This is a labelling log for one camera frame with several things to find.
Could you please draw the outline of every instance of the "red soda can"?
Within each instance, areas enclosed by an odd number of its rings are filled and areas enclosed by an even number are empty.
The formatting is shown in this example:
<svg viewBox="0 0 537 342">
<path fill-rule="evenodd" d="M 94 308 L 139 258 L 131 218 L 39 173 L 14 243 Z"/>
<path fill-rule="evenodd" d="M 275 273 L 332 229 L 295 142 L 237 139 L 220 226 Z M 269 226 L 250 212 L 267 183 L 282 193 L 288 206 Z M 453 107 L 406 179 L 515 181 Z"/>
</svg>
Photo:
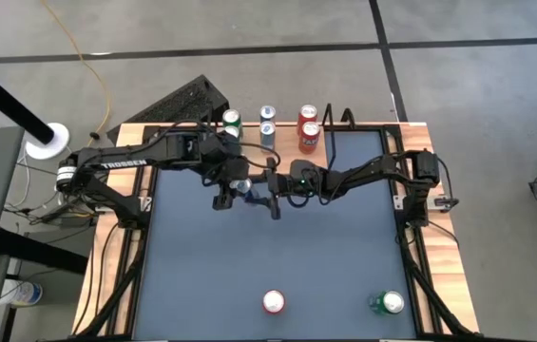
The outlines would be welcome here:
<svg viewBox="0 0 537 342">
<path fill-rule="evenodd" d="M 302 134 L 299 136 L 299 150 L 302 153 L 313 153 L 318 145 L 318 137 L 321 128 L 318 123 L 305 123 L 302 127 Z"/>
<path fill-rule="evenodd" d="M 303 105 L 297 114 L 297 134 L 300 135 L 306 123 L 316 122 L 316 107 L 311 104 Z"/>
</svg>

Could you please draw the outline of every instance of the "wooden table frame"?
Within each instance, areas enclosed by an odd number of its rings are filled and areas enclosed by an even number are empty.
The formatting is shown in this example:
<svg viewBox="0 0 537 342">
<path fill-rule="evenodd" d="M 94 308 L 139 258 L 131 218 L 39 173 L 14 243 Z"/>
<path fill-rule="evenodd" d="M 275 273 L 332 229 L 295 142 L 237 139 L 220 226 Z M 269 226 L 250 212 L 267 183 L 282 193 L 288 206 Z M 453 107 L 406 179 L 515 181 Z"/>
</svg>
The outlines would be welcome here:
<svg viewBox="0 0 537 342">
<path fill-rule="evenodd" d="M 169 126 L 170 123 L 125 123 L 121 126 L 120 135 L 117 145 L 134 145 L 140 144 L 144 141 L 144 131 L 147 126 Z M 246 123 L 246 125 L 258 126 L 258 123 Z M 278 123 L 278 126 L 293 126 L 296 123 Z M 339 129 L 345 129 L 348 123 L 334 123 L 334 126 Z M 389 127 L 386 132 L 387 145 L 391 150 L 403 149 L 403 150 L 421 150 L 428 149 L 432 151 L 431 139 L 429 137 L 429 130 L 425 123 L 357 123 L 357 126 L 383 126 Z M 327 166 L 325 158 L 322 160 L 312 160 L 317 165 Z M 258 170 L 250 170 L 250 173 L 257 172 Z M 107 180 L 107 184 L 115 190 L 121 192 L 123 195 L 136 194 L 140 197 L 151 197 L 151 191 L 153 189 L 153 179 L 155 179 L 156 172 L 152 171 L 151 167 L 144 168 L 130 168 L 111 171 Z M 397 186 L 397 193 L 400 193 L 402 188 Z M 430 195 L 441 195 L 444 193 L 442 184 L 431 190 Z M 453 233 L 453 227 L 449 214 L 430 212 L 430 221 L 439 224 L 448 231 Z M 114 290 L 114 285 L 117 282 L 119 276 L 126 267 L 132 261 L 134 255 L 139 248 L 139 241 L 141 237 L 140 232 L 125 232 L 124 230 L 117 229 L 110 240 L 105 246 L 105 240 L 109 231 L 116 222 L 116 218 L 113 214 L 103 215 L 97 224 L 94 240 L 94 258 L 89 260 L 94 262 L 94 276 L 92 277 L 92 291 L 89 293 L 90 287 L 90 267 L 86 268 L 86 276 L 83 284 L 80 301 L 78 304 L 78 310 L 76 312 L 74 326 L 83 316 L 84 307 L 88 299 L 88 305 L 86 314 L 82 319 L 81 328 L 88 325 L 91 321 L 94 313 L 97 310 L 96 303 L 99 303 L 99 308 L 103 307 L 107 298 Z M 465 278 L 462 261 L 460 259 L 458 248 L 454 241 L 450 237 L 443 234 L 439 230 L 433 229 L 430 226 L 424 228 L 421 232 L 416 234 L 416 240 L 411 245 L 412 256 L 423 267 L 430 270 L 430 280 L 432 286 L 448 305 L 452 313 L 460 320 L 460 322 L 472 331 L 477 331 L 477 322 L 475 320 L 474 310 L 470 301 L 469 289 L 467 286 L 467 280 Z M 105 260 L 103 269 L 103 282 L 101 289 L 99 287 L 99 270 L 101 265 L 101 253 L 105 247 Z M 118 312 L 112 315 L 104 326 L 102 333 L 106 334 L 121 334 L 131 333 L 132 323 L 135 311 L 135 303 L 137 300 L 137 287 L 139 286 L 139 280 L 133 282 L 123 295 Z M 415 284 L 414 289 L 410 289 L 411 295 L 415 293 L 417 297 L 417 318 L 420 323 L 420 329 L 425 333 L 440 332 L 441 325 L 433 324 L 437 322 L 437 318 L 432 313 L 430 305 L 424 293 Z M 444 326 L 443 330 L 447 333 L 447 328 Z"/>
</svg>

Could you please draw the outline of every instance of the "white can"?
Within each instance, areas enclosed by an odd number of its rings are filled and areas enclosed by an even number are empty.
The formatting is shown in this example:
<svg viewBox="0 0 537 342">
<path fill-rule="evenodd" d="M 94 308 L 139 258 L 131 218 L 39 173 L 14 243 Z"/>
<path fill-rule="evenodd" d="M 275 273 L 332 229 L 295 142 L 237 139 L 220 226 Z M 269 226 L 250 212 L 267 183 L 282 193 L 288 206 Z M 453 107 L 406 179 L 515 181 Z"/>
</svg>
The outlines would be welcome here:
<svg viewBox="0 0 537 342">
<path fill-rule="evenodd" d="M 42 298 L 42 286 L 27 281 L 4 280 L 0 304 L 26 307 L 36 304 Z"/>
</svg>

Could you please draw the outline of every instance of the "dark blue table surface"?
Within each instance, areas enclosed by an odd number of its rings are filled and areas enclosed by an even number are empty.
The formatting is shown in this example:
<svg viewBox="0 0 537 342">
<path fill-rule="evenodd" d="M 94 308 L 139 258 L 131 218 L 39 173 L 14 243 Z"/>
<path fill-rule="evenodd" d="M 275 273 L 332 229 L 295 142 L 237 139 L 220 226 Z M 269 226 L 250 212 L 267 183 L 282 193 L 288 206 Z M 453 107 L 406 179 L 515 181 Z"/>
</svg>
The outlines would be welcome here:
<svg viewBox="0 0 537 342">
<path fill-rule="evenodd" d="M 337 132 L 336 150 L 335 170 L 382 154 L 375 132 Z M 281 220 L 239 199 L 213 211 L 217 191 L 191 171 L 160 173 L 135 339 L 415 337 L 386 181 L 328 206 L 311 199 L 295 209 L 282 200 Z M 261 307 L 271 289 L 287 300 L 279 315 Z M 384 290 L 404 295 L 402 313 L 370 310 L 368 296 Z"/>
</svg>

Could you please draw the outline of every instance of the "yellow cable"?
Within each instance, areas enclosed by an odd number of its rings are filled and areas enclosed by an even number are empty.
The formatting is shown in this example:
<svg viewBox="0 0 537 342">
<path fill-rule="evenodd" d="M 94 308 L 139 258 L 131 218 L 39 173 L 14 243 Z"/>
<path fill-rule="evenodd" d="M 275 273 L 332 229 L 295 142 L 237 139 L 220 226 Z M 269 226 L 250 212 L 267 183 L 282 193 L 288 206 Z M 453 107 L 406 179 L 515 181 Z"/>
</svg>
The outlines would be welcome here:
<svg viewBox="0 0 537 342">
<path fill-rule="evenodd" d="M 69 30 L 67 30 L 66 26 L 63 25 L 61 20 L 59 20 L 59 17 L 57 16 L 57 14 L 55 14 L 55 12 L 52 11 L 52 9 L 50 8 L 50 6 L 47 3 L 47 0 L 40 0 L 40 1 L 42 2 L 42 5 L 44 5 L 44 7 L 47 9 L 48 13 L 50 13 L 52 18 L 57 22 L 57 24 L 59 24 L 59 26 L 61 27 L 63 32 L 67 35 L 67 38 L 69 38 L 70 43 L 76 49 L 76 53 L 78 53 L 78 57 L 80 58 L 80 62 L 82 62 L 82 64 L 85 65 L 85 67 L 87 67 L 93 73 L 93 75 L 95 75 L 95 77 L 97 78 L 97 81 L 99 81 L 99 83 L 101 84 L 101 87 L 104 89 L 104 94 L 105 94 L 105 115 L 104 115 L 104 120 L 97 127 L 97 129 L 95 129 L 95 132 L 99 133 L 99 131 L 104 127 L 105 123 L 107 123 L 107 120 L 109 119 L 110 110 L 111 110 L 111 106 L 112 106 L 112 104 L 111 104 L 112 101 L 111 101 L 111 98 L 109 96 L 109 90 L 107 89 L 107 85 L 105 85 L 104 80 L 101 78 L 101 76 L 99 76 L 97 71 L 95 71 L 95 69 L 92 68 L 92 66 L 90 66 L 85 61 L 84 57 L 82 56 L 82 52 L 80 52 L 80 49 L 78 48 L 78 45 L 76 44 L 76 41 L 74 40 L 74 37 L 71 35 Z M 90 146 L 92 143 L 93 143 L 93 139 L 90 139 L 86 146 Z"/>
</svg>

